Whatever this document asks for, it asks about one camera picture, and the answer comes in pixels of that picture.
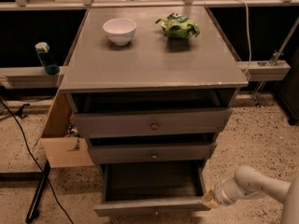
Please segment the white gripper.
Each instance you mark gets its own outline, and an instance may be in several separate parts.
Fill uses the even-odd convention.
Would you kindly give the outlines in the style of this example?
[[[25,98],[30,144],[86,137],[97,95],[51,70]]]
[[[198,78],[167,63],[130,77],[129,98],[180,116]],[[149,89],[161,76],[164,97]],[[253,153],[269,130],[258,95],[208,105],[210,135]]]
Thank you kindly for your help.
[[[218,208],[220,205],[228,206],[241,198],[239,186],[233,178],[218,182],[202,198],[202,203],[208,208]]]

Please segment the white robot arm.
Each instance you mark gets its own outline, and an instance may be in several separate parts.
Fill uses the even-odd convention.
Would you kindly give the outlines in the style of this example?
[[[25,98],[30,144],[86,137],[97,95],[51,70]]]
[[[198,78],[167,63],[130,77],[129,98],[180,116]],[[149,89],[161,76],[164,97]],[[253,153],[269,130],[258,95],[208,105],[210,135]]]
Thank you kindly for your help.
[[[292,182],[263,175],[249,166],[240,166],[234,176],[219,181],[202,198],[208,208],[229,206],[239,200],[269,196],[283,204],[279,224],[299,224],[299,177]]]

